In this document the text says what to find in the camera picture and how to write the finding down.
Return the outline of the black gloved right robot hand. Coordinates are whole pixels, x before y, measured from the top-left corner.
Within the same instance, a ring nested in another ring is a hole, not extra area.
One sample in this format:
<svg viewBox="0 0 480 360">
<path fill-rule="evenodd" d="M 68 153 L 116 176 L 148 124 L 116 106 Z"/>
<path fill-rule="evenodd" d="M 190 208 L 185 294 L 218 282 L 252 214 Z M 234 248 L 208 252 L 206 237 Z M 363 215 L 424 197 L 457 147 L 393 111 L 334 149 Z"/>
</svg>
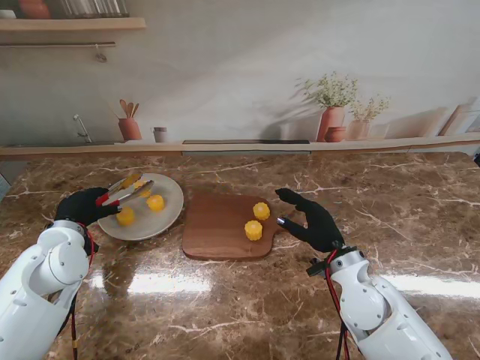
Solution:
<svg viewBox="0 0 480 360">
<path fill-rule="evenodd" d="M 345 245 L 344 238 L 333 217 L 319 203 L 306 199 L 288 188 L 279 188 L 275 193 L 280 200 L 294 205 L 295 209 L 303 212 L 306 217 L 307 227 L 286 217 L 277 219 L 278 225 L 290 235 L 307 242 L 314 250 L 322 253 L 341 249 Z"/>
</svg>

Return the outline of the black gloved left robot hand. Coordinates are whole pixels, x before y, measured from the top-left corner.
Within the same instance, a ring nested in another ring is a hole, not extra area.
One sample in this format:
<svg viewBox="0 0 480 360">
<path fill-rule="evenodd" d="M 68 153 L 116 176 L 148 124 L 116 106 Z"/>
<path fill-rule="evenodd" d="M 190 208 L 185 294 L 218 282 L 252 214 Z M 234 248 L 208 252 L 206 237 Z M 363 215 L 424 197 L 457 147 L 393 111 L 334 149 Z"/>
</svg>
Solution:
<svg viewBox="0 0 480 360">
<path fill-rule="evenodd" d="M 96 200 L 107 191 L 104 187 L 91 187 L 71 194 L 58 204 L 54 220 L 73 221 L 87 227 L 102 218 L 118 214 L 118 206 L 96 205 Z"/>
</svg>

